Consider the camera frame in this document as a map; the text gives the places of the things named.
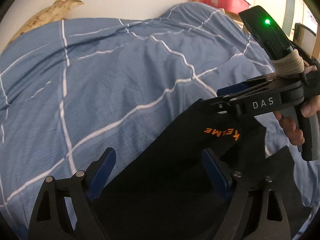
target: metal screw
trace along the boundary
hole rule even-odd
[[[239,171],[235,171],[235,172],[233,173],[233,176],[235,176],[235,177],[237,177],[237,178],[241,178],[242,173],[239,172]]]
[[[84,171],[77,171],[77,172],[76,172],[76,176],[77,176],[78,178],[82,177],[83,175],[84,175]]]
[[[266,176],[266,181],[267,182],[272,182],[272,179],[269,176]]]
[[[53,181],[53,177],[52,176],[48,176],[48,177],[45,178],[45,182],[49,183],[51,181]]]

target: white grid pattern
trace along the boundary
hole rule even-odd
[[[167,19],[167,20],[169,20],[171,14],[172,14],[172,11],[173,11],[175,8],[177,8],[179,5],[181,5],[181,3],[176,4],[175,6],[173,6],[173,7],[171,8],[170,12],[169,12],[169,15],[168,15],[166,18],[162,18],[162,17],[161,17],[161,18],[159,18],[159,20],[160,20],[160,21],[161,21],[162,19]]]
[[[37,90],[37,91],[33,94],[33,96],[27,98],[27,99],[25,100],[25,102],[28,101],[28,100],[30,100],[30,99],[32,99],[32,98],[34,98],[39,92],[41,92],[42,90],[44,90],[45,87],[46,87],[47,85],[49,85],[49,84],[51,84],[51,81],[48,81],[43,88],[40,88],[39,90]]]
[[[4,121],[2,122],[2,124],[1,124],[2,144],[4,144],[4,128],[3,128],[3,123],[4,123],[4,122],[7,120],[7,118],[8,118],[9,103],[8,103],[7,94],[6,94],[5,91],[4,91],[1,74],[0,74],[0,84],[1,84],[2,93],[3,93],[3,95],[4,95],[5,104],[7,105],[6,114],[5,114],[5,119],[4,119]],[[15,225],[15,222],[13,221],[13,219],[12,219],[12,217],[11,217],[11,214],[10,214],[10,212],[9,212],[9,210],[8,210],[8,207],[7,207],[7,204],[8,204],[8,203],[7,203],[7,202],[5,201],[5,199],[4,199],[4,191],[3,191],[2,180],[1,180],[1,172],[0,172],[0,189],[1,189],[2,200],[3,200],[3,203],[4,203],[3,206],[5,207],[8,215],[9,215],[9,217],[10,217],[10,219],[11,219],[11,221],[12,221],[13,224],[14,224],[14,226],[16,226],[16,225]]]
[[[171,9],[171,11],[170,11],[167,19],[169,19],[172,11],[173,11],[177,6],[178,6],[178,5],[176,5],[174,8]],[[210,35],[213,35],[213,36],[216,36],[216,37],[220,37],[220,38],[222,38],[223,40],[225,40],[225,39],[224,39],[222,36],[220,36],[220,35],[212,34],[212,33],[209,33],[209,32],[207,32],[207,31],[201,29],[201,27],[202,27],[206,22],[208,22],[208,21],[210,20],[210,18],[212,17],[212,15],[213,15],[215,12],[213,12],[213,13],[210,15],[210,17],[209,17],[206,21],[204,21],[204,22],[203,22],[200,26],[198,26],[198,27],[195,27],[195,26],[192,26],[192,25],[188,25],[188,24],[184,24],[184,23],[179,23],[179,24],[189,26],[189,27],[191,27],[191,28],[193,28],[193,29],[198,29],[198,30],[204,31],[204,32],[206,32],[206,33],[208,33],[208,34],[210,34]],[[116,27],[124,26],[124,24],[121,22],[121,20],[120,20],[120,19],[118,19],[118,20],[119,20],[119,22],[121,23],[121,25],[114,26],[114,27],[109,27],[109,28],[104,28],[104,29],[100,29],[100,30],[97,30],[97,31],[94,31],[94,32],[90,32],[90,33],[73,34],[73,35],[69,35],[68,37],[96,34],[96,33],[98,33],[98,32],[104,31],[104,30],[108,30],[108,29],[111,29],[111,28],[116,28]],[[154,37],[154,35],[163,35],[163,34],[172,33],[172,32],[168,31],[168,32],[163,32],[163,33],[154,33],[153,35],[150,35],[149,37],[144,37],[144,36],[138,36],[138,35],[136,35],[136,34],[133,33],[133,32],[129,32],[129,30],[128,30],[127,28],[126,28],[126,31],[127,31],[127,33],[131,33],[132,35],[134,35],[134,36],[137,37],[137,38],[146,39],[146,38],[151,37],[155,42],[160,42],[160,43],[162,43],[162,44],[164,45],[164,47],[165,47],[170,53],[182,57],[183,62],[185,63],[185,65],[191,68],[191,70],[192,70],[192,77],[189,78],[189,79],[178,79],[178,80],[176,80],[174,86],[173,86],[172,88],[166,88],[166,89],[164,90],[164,92],[162,93],[162,95],[161,95],[156,101],[151,102],[150,104],[147,104],[147,105],[139,105],[139,106],[136,106],[134,109],[132,109],[130,112],[128,112],[122,119],[120,119],[120,120],[118,120],[117,122],[114,122],[114,123],[112,123],[112,124],[109,124],[109,125],[107,125],[106,127],[103,127],[103,128],[100,129],[100,130],[97,130],[97,131],[91,133],[90,135],[88,135],[88,136],[86,136],[85,138],[83,138],[82,140],[80,140],[74,147],[72,147],[72,144],[71,144],[71,141],[70,141],[70,138],[69,138],[69,135],[68,135],[68,129],[67,129],[67,126],[66,126],[66,123],[65,123],[65,119],[64,119],[64,103],[63,103],[63,100],[62,100],[61,103],[60,103],[60,118],[61,118],[61,122],[62,122],[62,127],[63,127],[63,131],[64,131],[64,135],[65,135],[66,144],[67,144],[67,147],[68,147],[68,154],[66,155],[66,157],[68,157],[68,160],[69,160],[69,163],[70,163],[70,169],[71,169],[71,172],[72,172],[73,174],[76,173],[76,168],[75,168],[75,165],[74,165],[74,163],[73,163],[73,158],[72,158],[72,153],[74,152],[74,150],[76,150],[78,147],[80,147],[82,144],[84,144],[85,142],[89,141],[90,139],[95,138],[95,137],[97,137],[97,136],[99,136],[99,135],[101,135],[101,134],[103,134],[103,133],[105,133],[105,132],[107,132],[107,131],[109,131],[109,130],[117,127],[117,126],[119,126],[125,119],[127,119],[130,115],[134,114],[135,112],[137,112],[137,111],[139,111],[139,110],[141,110],[141,109],[151,108],[151,107],[155,106],[156,104],[158,104],[158,103],[164,98],[165,94],[174,92],[177,84],[179,84],[179,83],[191,82],[192,80],[196,80],[196,81],[199,82],[201,85],[203,85],[210,93],[212,93],[213,95],[216,96],[216,92],[215,92],[210,86],[206,85],[203,81],[201,81],[201,80],[200,80],[200,77],[206,75],[207,73],[210,73],[210,72],[213,72],[213,71],[217,70],[219,67],[215,67],[215,68],[206,70],[206,71],[204,71],[203,73],[200,73],[199,75],[196,75],[196,74],[195,74],[194,66],[191,65],[191,64],[189,64],[189,63],[187,62],[186,57],[185,57],[182,53],[177,52],[177,51],[174,51],[174,50],[171,50],[164,41],[158,40],[158,39],[156,39],[156,38]],[[172,34],[179,34],[179,33],[182,33],[183,31],[185,31],[185,30],[180,30],[179,32],[175,32],[175,33],[172,33]],[[63,41],[64,41],[64,50],[65,50],[67,67],[68,67],[68,66],[70,66],[70,60],[69,60],[69,58],[68,58],[68,51],[67,51],[67,46],[68,46],[68,44],[67,44],[67,39],[66,39],[66,37],[65,37],[64,21],[62,21],[62,37],[63,37]],[[252,43],[256,43],[256,42],[254,42],[254,41],[249,41],[249,43],[247,44],[246,49],[245,49],[245,51],[244,51],[243,53],[235,54],[235,55],[233,55],[230,59],[232,59],[233,57],[237,57],[237,56],[243,55],[243,54],[246,52],[246,50],[247,50],[247,48],[249,47],[249,45],[250,45],[251,42],[252,42]],[[119,49],[119,48],[121,48],[121,47],[126,46],[127,44],[128,44],[128,43],[126,43],[126,44],[124,44],[124,45],[121,45],[121,46],[118,46],[118,47],[116,47],[116,48],[113,49],[113,50],[97,51],[97,52],[95,52],[95,53],[93,53],[93,54],[90,54],[90,55],[87,55],[87,56],[83,56],[83,57],[79,57],[79,58],[77,58],[77,59],[78,59],[78,60],[79,60],[79,59],[85,59],[85,58],[89,58],[89,57],[92,57],[92,56],[95,56],[95,55],[98,55],[98,54],[112,53],[112,52],[114,52],[115,50],[117,50],[117,49]],[[7,70],[9,70],[12,66],[14,66],[19,60],[21,60],[21,59],[24,58],[25,56],[31,54],[31,53],[34,52],[34,51],[37,51],[38,49],[41,49],[41,48],[45,47],[45,46],[47,46],[47,45],[49,45],[49,44],[46,44],[46,45],[44,45],[44,46],[41,46],[41,47],[39,47],[39,48],[37,48],[37,49],[35,49],[35,50],[33,50],[33,51],[31,51],[31,52],[23,55],[22,57],[18,58],[16,61],[14,61],[14,62],[5,70],[5,72],[6,72]],[[262,65],[262,66],[265,66],[265,67],[269,67],[269,68],[272,70],[272,68],[271,68],[269,65],[261,64],[261,63],[259,63],[259,62],[253,61],[253,60],[251,60],[251,61],[252,61],[253,63],[258,64],[258,65]],[[66,68],[64,68],[64,74],[63,74],[63,88],[64,88],[63,92],[64,92],[64,96],[67,94],[67,93],[66,93],[67,79],[66,79],[65,70],[66,70]],[[40,179],[48,176],[56,167],[58,167],[58,166],[64,161],[64,159],[65,159],[65,158],[62,158],[62,159],[61,159],[59,162],[57,162],[51,169],[49,169],[49,170],[45,171],[44,173],[36,176],[36,177],[33,178],[32,180],[30,180],[30,181],[26,182],[24,185],[22,185],[22,187],[20,187],[19,189],[17,189],[17,190],[14,191],[13,193],[11,193],[10,196],[7,198],[7,202],[10,201],[15,195],[17,195],[18,193],[22,192],[27,186],[29,186],[29,185],[35,183],[36,181],[38,181],[38,180],[40,180]]]

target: human hand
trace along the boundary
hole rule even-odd
[[[305,73],[309,73],[314,70],[316,70],[316,67],[311,66],[306,68]],[[310,98],[308,101],[303,103],[301,107],[301,113],[306,118],[313,116],[318,111],[320,111],[320,96]],[[294,120],[291,118],[284,118],[279,111],[275,111],[274,115],[292,145],[298,146],[304,143],[303,132],[302,130],[297,129]]]

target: bed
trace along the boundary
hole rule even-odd
[[[21,35],[0,57],[0,212],[26,239],[46,176],[68,178],[113,147],[110,181],[193,102],[273,71],[249,34],[196,2],[145,21],[62,20]],[[267,127],[266,157],[289,146],[311,218],[320,161],[303,161],[273,114],[256,118]]]

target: red storage box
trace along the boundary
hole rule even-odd
[[[203,0],[203,2],[216,8],[224,8],[225,11],[236,14],[249,9],[251,5],[246,0]]]

